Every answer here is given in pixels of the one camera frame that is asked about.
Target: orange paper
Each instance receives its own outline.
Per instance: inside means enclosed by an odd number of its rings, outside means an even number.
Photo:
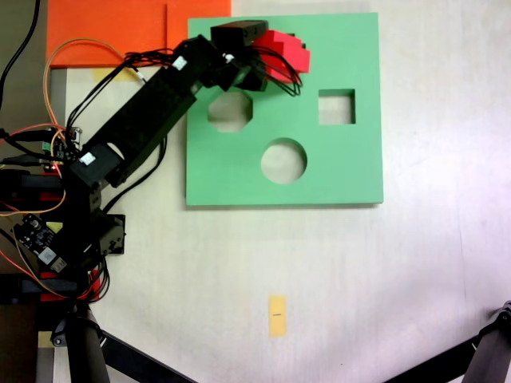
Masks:
[[[46,56],[71,38],[98,38],[122,53],[173,48],[189,18],[228,17],[230,0],[48,0]],[[93,43],[65,47],[52,68],[117,66],[119,57]]]

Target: white table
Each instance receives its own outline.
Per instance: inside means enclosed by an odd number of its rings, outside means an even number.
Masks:
[[[511,2],[233,3],[236,16],[359,11],[380,17],[385,203],[188,209],[179,124],[161,168],[113,209],[128,236],[93,305],[106,330],[198,382],[380,382],[511,298]],[[67,113],[93,83],[68,71]],[[113,83],[79,126],[92,134],[137,86]],[[271,294],[287,296],[283,338],[268,336]],[[56,382],[66,363],[58,350]]]

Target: green board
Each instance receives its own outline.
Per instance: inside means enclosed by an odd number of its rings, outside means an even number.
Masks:
[[[189,34],[210,38],[209,28],[247,18],[189,20]],[[378,15],[328,14],[250,17],[270,29],[294,33],[311,51],[302,95],[271,84],[246,92],[253,118],[239,132],[219,132],[208,106],[222,93],[202,89],[188,112],[187,205],[381,203],[383,201]],[[320,94],[354,94],[353,124],[319,123]],[[271,143],[290,140],[307,156],[302,176],[270,181],[261,158]]]

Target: octagonal hole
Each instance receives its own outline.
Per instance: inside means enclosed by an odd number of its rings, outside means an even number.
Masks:
[[[243,92],[220,94],[208,107],[208,121],[219,132],[240,132],[253,117],[252,99]]]

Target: yellow tape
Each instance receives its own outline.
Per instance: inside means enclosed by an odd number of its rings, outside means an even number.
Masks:
[[[271,295],[269,301],[270,337],[283,337],[286,332],[286,297]]]
[[[46,226],[49,227],[53,233],[58,233],[62,229],[62,222],[47,222]]]
[[[53,343],[50,340],[51,331],[39,331],[38,332],[38,348],[40,349],[51,349]]]
[[[96,82],[103,80],[105,76],[114,69],[115,68],[93,68],[94,80]],[[124,68],[112,81],[139,81],[139,79],[133,69]]]

